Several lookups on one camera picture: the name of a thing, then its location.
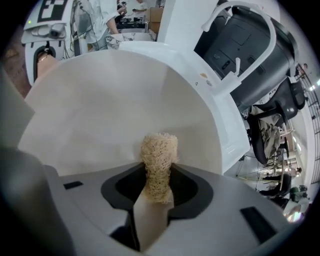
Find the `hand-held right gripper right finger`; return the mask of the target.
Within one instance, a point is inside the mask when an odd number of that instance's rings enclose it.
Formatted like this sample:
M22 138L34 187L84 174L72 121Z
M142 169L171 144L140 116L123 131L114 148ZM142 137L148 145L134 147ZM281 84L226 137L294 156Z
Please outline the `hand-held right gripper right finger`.
M281 210L237 179L174 164L178 205L149 256L264 256L290 232Z

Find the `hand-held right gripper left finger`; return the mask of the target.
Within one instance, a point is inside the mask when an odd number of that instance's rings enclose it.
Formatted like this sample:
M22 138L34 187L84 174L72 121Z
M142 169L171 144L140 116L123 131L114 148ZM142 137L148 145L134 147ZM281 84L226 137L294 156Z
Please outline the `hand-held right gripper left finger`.
M125 225L128 212L113 208L101 193L106 180L134 166L130 163L67 176L59 176L52 166L44 166L52 199L71 237L75 256L140 256L110 236Z

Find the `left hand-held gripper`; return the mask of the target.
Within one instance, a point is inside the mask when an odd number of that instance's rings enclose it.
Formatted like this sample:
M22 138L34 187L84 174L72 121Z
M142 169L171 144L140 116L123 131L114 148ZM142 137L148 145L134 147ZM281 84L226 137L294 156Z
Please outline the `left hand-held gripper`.
M37 77L38 54L46 47L57 60L64 58L66 26L70 21L70 0L39 0L23 28L25 67L30 85Z

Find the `yellow sponge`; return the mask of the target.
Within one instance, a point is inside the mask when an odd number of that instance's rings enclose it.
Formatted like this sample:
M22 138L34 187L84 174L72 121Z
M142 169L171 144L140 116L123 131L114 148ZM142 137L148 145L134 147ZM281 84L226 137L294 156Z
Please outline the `yellow sponge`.
M143 138L140 158L144 163L146 183L143 194L151 203L172 201L171 166L179 161L178 138L169 133L155 133Z

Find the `large cream bowl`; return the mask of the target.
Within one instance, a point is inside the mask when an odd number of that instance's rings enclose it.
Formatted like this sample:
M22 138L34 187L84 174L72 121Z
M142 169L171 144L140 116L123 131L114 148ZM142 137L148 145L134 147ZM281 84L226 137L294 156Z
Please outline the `large cream bowl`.
M41 78L26 102L35 113L18 147L60 177L137 162L144 136L157 132L177 136L183 165L220 175L211 110L177 71L149 56L78 56Z

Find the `marble pattern cabinet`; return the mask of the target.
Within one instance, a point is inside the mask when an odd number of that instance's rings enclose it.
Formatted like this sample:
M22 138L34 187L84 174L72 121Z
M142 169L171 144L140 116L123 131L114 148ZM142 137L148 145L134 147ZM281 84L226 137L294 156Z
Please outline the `marble pattern cabinet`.
M157 35L150 31L149 33L144 32L126 32L119 34L109 34L105 37L106 45L108 49L117 50L121 42L132 42L132 41L148 41L154 42Z

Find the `black office chair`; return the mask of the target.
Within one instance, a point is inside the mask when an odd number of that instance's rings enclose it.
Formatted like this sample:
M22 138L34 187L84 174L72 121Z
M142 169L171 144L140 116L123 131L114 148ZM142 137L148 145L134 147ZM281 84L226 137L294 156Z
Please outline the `black office chair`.
M246 118L249 124L247 133L255 158L261 164L267 164L279 148L289 150L281 143L280 126L287 125L305 104L302 83L285 79L268 102L250 107Z

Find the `white rectangular sink basin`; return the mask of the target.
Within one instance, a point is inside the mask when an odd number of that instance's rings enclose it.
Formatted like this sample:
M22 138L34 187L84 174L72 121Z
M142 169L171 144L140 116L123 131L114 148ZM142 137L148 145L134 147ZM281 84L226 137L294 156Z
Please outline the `white rectangular sink basin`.
M167 64L178 72L209 107L219 139L223 175L250 150L247 131L241 114L228 89L218 91L221 79L193 50L181 50L162 42L124 41L120 50L139 53Z

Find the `cardboard box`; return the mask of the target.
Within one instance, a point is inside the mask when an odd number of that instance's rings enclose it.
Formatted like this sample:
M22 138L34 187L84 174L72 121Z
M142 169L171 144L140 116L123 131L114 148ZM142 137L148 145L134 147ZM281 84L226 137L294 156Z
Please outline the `cardboard box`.
M161 20L164 9L162 7L151 7L146 11L146 20L149 24L149 29L155 34L159 33Z

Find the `large black appliance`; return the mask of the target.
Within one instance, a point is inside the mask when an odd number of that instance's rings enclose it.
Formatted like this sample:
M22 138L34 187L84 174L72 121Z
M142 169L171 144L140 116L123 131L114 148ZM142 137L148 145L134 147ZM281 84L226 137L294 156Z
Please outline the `large black appliance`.
M194 51L221 77L236 70L240 58L243 73L265 51L270 31L262 17L246 7L233 7L232 16L220 13L203 32ZM299 56L293 35L275 19L276 45L271 55L231 92L239 111L255 104L287 76L294 75Z

